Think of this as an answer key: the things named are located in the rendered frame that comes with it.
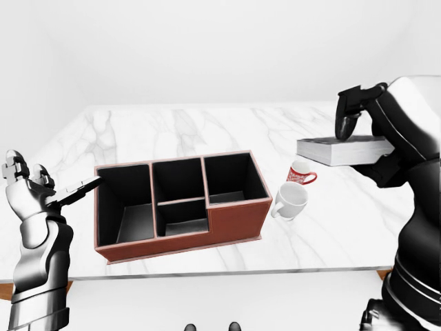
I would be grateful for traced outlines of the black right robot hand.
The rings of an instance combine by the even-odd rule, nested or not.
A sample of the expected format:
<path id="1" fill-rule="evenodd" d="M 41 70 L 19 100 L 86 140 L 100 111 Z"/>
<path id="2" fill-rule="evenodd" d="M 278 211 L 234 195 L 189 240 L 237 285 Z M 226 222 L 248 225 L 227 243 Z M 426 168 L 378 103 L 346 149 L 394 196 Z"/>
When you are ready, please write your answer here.
<path id="1" fill-rule="evenodd" d="M 335 136 L 346 141 L 352 134 L 362 111 L 371 117 L 371 132 L 384 137 L 393 152 L 354 170 L 373 180 L 379 188 L 402 186 L 414 166 L 438 157 L 440 147 L 439 118 L 441 76 L 399 77 L 391 83 L 360 86 L 338 94 Z"/>

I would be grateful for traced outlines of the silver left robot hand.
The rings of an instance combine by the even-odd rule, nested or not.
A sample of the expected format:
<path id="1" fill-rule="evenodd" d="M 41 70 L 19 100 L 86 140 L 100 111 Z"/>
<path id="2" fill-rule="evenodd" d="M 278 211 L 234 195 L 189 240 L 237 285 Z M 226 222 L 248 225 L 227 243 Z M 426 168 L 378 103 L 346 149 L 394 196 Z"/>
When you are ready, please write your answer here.
<path id="1" fill-rule="evenodd" d="M 16 150 L 6 152 L 6 162 L 1 171 L 3 178 L 8 182 L 8 203 L 22 221 L 42 212 L 60 214 L 63 206 L 82 199 L 89 191 L 103 183 L 102 177 L 95 176 L 56 190 L 54 179 L 41 164 L 34 165 L 34 177 L 30 178 L 28 165 Z"/>

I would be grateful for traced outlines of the grey hardcover book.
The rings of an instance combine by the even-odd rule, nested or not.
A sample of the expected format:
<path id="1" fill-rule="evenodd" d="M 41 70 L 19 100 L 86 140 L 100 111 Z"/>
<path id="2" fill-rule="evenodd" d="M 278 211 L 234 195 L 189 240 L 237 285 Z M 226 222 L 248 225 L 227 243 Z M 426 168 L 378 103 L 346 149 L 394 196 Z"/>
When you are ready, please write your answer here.
<path id="1" fill-rule="evenodd" d="M 326 166 L 373 164 L 393 151 L 384 137 L 369 135 L 354 135 L 345 141 L 335 137 L 297 140 L 297 155 Z"/>

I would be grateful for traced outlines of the red-brown desk caddy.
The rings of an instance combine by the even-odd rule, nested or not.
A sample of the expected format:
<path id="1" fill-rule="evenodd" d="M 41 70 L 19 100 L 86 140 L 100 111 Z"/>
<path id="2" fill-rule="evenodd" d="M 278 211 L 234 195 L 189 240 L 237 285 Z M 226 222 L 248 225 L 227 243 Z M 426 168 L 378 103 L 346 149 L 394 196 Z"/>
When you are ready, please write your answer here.
<path id="1" fill-rule="evenodd" d="M 250 151 L 101 165 L 94 247 L 109 263 L 253 241 L 272 203 Z"/>

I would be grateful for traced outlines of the red patterned mug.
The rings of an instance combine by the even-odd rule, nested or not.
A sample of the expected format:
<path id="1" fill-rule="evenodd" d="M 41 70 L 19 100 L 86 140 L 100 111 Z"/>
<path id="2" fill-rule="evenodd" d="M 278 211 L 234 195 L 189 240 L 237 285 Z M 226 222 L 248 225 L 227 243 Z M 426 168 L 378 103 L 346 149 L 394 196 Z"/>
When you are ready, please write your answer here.
<path id="1" fill-rule="evenodd" d="M 287 181 L 307 185 L 313 183 L 317 177 L 318 175 L 310 170 L 307 162 L 297 160 L 293 161 L 290 166 Z"/>

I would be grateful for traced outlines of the white mug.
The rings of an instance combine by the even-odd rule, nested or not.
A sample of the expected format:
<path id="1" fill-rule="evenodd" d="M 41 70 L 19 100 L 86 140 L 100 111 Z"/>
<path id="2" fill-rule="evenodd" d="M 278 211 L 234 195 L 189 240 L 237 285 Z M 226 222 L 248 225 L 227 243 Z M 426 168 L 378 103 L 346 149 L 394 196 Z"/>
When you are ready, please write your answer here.
<path id="1" fill-rule="evenodd" d="M 278 189 L 271 216 L 273 218 L 293 219 L 302 212 L 308 200 L 309 195 L 303 185 L 293 181 L 286 181 Z"/>

